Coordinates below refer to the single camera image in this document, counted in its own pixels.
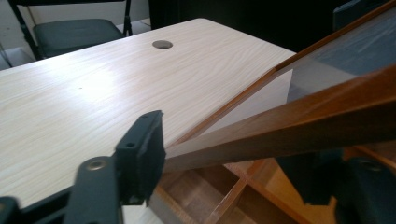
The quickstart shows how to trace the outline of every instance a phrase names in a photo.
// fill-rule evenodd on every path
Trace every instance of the chair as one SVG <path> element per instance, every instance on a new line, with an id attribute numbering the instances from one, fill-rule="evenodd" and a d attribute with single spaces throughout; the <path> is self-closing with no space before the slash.
<path id="1" fill-rule="evenodd" d="M 78 49 L 85 49 L 132 35 L 129 16 L 131 0 L 126 0 L 123 33 L 108 20 L 53 21 L 37 24 L 33 27 L 35 40 L 18 6 L 29 7 L 123 1 L 125 0 L 8 0 L 21 25 L 24 37 L 37 60 L 54 57 Z"/>

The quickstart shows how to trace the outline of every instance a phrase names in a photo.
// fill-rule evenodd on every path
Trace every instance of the light wood tabletop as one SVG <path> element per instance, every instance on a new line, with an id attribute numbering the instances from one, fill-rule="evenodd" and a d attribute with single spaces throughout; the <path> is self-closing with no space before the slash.
<path id="1" fill-rule="evenodd" d="M 0 195 L 24 207 L 72 185 L 149 111 L 164 113 L 168 147 L 293 54 L 199 19 L 4 70 Z"/>

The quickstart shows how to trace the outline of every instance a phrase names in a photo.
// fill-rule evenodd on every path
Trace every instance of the chair seat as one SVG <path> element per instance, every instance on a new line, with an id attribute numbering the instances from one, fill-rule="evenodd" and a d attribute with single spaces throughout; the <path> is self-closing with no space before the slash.
<path id="1" fill-rule="evenodd" d="M 42 23 L 33 31 L 39 50 L 48 58 L 124 37 L 111 21 L 101 19 Z"/>

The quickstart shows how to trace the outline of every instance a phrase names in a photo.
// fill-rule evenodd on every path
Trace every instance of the chair frame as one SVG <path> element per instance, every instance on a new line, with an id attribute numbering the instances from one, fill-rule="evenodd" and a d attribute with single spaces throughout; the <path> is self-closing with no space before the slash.
<path id="1" fill-rule="evenodd" d="M 124 27 L 123 35 L 132 35 L 132 25 L 130 17 L 131 0 L 8 0 L 18 22 L 20 23 L 21 30 L 24 34 L 26 42 L 29 44 L 35 58 L 42 60 L 44 57 L 40 54 L 38 45 L 35 43 L 32 34 L 29 31 L 29 27 L 18 9 L 18 6 L 32 7 L 32 6 L 55 6 L 55 5 L 72 5 L 72 4 L 88 4 L 88 3 L 104 3 L 104 2 L 124 2 L 126 1 L 125 13 L 124 13 Z"/>

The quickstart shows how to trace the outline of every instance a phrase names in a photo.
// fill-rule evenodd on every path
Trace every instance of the wooden table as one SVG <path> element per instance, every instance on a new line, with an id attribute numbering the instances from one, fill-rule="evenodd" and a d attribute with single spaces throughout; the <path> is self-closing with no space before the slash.
<path id="1" fill-rule="evenodd" d="M 168 40 L 170 49 L 152 43 Z M 142 114 L 163 113 L 165 147 L 293 52 L 193 20 L 0 72 L 0 195 L 21 206 L 72 185 Z"/>

